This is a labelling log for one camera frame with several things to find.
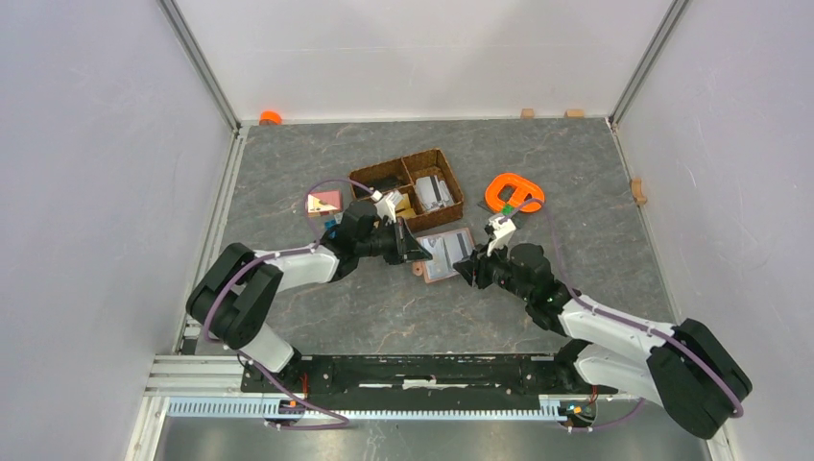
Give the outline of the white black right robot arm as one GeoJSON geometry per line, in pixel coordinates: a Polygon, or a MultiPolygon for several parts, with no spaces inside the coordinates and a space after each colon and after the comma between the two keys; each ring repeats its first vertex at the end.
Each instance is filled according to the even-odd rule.
{"type": "Polygon", "coordinates": [[[479,245],[453,268],[467,284],[517,296],[540,328],[568,338],[554,377],[567,392],[606,386],[661,406],[681,428],[712,438],[743,416],[754,386],[703,323],[648,321],[596,302],[556,279],[540,245],[479,245]]]}

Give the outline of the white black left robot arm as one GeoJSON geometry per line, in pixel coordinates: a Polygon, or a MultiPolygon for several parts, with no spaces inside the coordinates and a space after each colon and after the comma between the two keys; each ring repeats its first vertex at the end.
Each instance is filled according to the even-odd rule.
{"type": "Polygon", "coordinates": [[[277,335],[266,319],[275,295],[292,288],[335,282],[353,272],[364,257],[390,265],[431,259],[401,217],[385,217],[368,201],[355,201],[341,221],[314,243],[258,252],[242,243],[228,245],[186,301],[186,312],[202,326],[202,336],[218,340],[265,368],[278,391],[301,379],[299,352],[277,335]]]}

